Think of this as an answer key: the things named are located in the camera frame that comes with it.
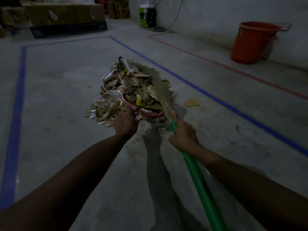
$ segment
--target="black cord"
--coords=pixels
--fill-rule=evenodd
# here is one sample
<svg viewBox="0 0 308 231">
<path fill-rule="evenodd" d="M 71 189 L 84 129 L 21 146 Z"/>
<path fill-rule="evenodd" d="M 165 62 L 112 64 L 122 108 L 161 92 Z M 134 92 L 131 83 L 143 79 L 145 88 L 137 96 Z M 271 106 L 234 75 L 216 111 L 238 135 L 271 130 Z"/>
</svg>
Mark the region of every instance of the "black cord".
<svg viewBox="0 0 308 231">
<path fill-rule="evenodd" d="M 181 8 L 182 8 L 183 1 L 184 1 L 184 0 L 182 0 L 182 2 L 181 2 L 181 6 L 180 6 L 180 9 L 179 9 L 179 12 L 177 13 L 177 16 L 176 16 L 176 18 L 175 18 L 174 22 L 171 24 L 171 26 L 170 26 L 167 30 L 169 30 L 169 29 L 172 27 L 172 25 L 175 23 L 175 21 L 176 21 L 177 17 L 179 16 L 179 13 L 180 13 Z"/>
<path fill-rule="evenodd" d="M 160 2 L 160 0 L 158 1 L 158 3 Z M 156 7 L 158 5 L 158 3 L 156 3 L 154 6 Z"/>
</svg>

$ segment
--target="red floor line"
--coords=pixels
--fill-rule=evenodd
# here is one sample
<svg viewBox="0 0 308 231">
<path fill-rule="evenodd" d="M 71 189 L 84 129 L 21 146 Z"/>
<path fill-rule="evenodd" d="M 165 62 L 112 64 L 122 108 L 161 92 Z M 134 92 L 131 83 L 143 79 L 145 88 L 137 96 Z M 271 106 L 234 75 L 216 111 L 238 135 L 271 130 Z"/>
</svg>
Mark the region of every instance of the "red floor line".
<svg viewBox="0 0 308 231">
<path fill-rule="evenodd" d="M 195 57 L 197 57 L 197 58 L 200 58 L 200 59 L 202 59 L 202 60 L 211 62 L 211 63 L 213 63 L 213 64 L 215 64 L 215 65 L 221 66 L 221 67 L 223 67 L 223 68 L 225 68 L 225 69 L 228 69 L 228 70 L 231 70 L 231 71 L 233 71 L 233 72 L 236 72 L 236 73 L 238 73 L 238 74 L 240 74 L 240 75 L 243 75 L 243 76 L 245 76 L 245 77 L 247 77 L 247 78 L 253 79 L 253 80 L 255 80 L 255 81 L 258 81 L 258 82 L 260 82 L 260 83 L 266 84 L 266 85 L 271 86 L 271 87 L 274 87 L 274 88 L 276 88 L 276 89 L 278 89 L 278 90 L 281 90 L 281 91 L 290 93 L 290 94 L 292 94 L 292 95 L 294 95 L 294 96 L 296 96 L 296 97 L 299 97 L 299 98 L 302 98 L 302 99 L 305 99 L 305 100 L 308 101 L 308 96 L 306 96 L 306 95 L 303 95 L 303 94 L 301 94 L 301 93 L 298 93 L 298 92 L 292 91 L 292 90 L 290 90 L 290 89 L 281 87 L 281 86 L 276 85 L 276 84 L 274 84 L 274 83 L 265 81 L 265 80 L 263 80 L 263 79 L 261 79 L 261 78 L 258 78 L 258 77 L 255 77 L 255 76 L 253 76 L 253 75 L 251 75 L 251 74 L 248 74 L 248 73 L 245 73 L 245 72 L 243 72 L 243 71 L 240 71 L 240 70 L 238 70 L 238 69 L 234 69 L 234 68 L 229 67 L 229 66 L 227 66 L 227 65 L 221 64 L 221 63 L 219 63 L 219 62 L 215 62 L 215 61 L 213 61 L 213 60 L 211 60 L 211 59 L 202 57 L 202 56 L 197 55 L 197 54 L 193 54 L 193 53 L 191 53 L 191 52 L 189 52 L 189 51 L 186 51 L 186 50 L 177 48 L 177 47 L 172 46 L 172 45 L 170 45 L 170 44 L 167 44 L 167 43 L 165 43 L 165 42 L 163 42 L 163 41 L 160 41 L 160 40 L 157 40 L 157 39 L 152 38 L 153 36 L 159 36 L 159 35 L 164 35 L 164 34 L 169 34 L 169 33 L 162 33 L 162 34 L 158 34 L 158 35 L 152 35 L 152 36 L 148 36 L 148 38 L 151 39 L 151 40 L 155 40 L 155 41 L 157 41 L 157 42 L 159 42 L 159 43 L 162 43 L 162 44 L 164 44 L 164 45 L 167 45 L 167 46 L 169 46 L 169 47 L 172 47 L 172 48 L 174 48 L 174 49 L 176 49 L 176 50 L 179 50 L 179 51 L 182 51 L 182 52 L 184 52 L 184 53 L 187 53 L 187 54 L 190 54 L 190 55 L 192 55 L 192 56 L 195 56 Z"/>
</svg>

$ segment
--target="orange bucket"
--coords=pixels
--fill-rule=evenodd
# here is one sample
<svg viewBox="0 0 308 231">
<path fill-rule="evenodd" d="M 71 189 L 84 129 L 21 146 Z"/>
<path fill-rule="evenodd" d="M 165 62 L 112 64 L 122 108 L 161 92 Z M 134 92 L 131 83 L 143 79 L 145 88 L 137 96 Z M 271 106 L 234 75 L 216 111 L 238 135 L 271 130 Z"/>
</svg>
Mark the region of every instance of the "orange bucket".
<svg viewBox="0 0 308 231">
<path fill-rule="evenodd" d="M 243 64 L 255 63 L 268 42 L 276 39 L 279 29 L 279 26 L 271 23 L 241 23 L 231 51 L 231 59 Z"/>
</svg>

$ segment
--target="green broom handle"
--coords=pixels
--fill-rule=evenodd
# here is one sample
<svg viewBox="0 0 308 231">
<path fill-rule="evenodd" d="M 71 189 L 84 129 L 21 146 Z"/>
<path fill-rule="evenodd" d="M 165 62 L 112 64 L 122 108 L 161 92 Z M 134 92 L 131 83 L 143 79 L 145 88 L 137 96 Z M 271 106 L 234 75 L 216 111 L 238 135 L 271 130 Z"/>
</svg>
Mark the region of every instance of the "green broom handle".
<svg viewBox="0 0 308 231">
<path fill-rule="evenodd" d="M 176 132 L 176 123 L 172 121 L 170 123 L 173 133 Z M 206 212 L 208 220 L 210 222 L 213 231 L 227 231 L 227 226 L 225 225 L 224 219 L 219 212 L 219 209 L 215 203 L 214 197 L 207 185 L 201 169 L 193 157 L 185 152 L 181 152 L 185 159 L 187 168 L 190 172 L 190 176 L 195 184 L 199 198 Z"/>
</svg>

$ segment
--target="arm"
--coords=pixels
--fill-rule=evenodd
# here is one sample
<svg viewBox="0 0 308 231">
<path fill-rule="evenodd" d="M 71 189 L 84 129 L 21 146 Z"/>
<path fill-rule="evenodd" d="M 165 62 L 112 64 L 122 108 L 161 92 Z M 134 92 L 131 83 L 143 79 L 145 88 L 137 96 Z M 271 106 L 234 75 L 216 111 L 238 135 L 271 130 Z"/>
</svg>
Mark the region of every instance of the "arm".
<svg viewBox="0 0 308 231">
<path fill-rule="evenodd" d="M 169 138 L 180 151 L 200 163 L 267 230 L 308 230 L 308 199 L 288 188 L 204 148 L 190 124 L 179 120 Z"/>
<path fill-rule="evenodd" d="M 116 135 L 74 158 L 56 175 L 0 214 L 0 230 L 68 230 L 138 121 L 131 111 L 114 120 Z"/>
</svg>

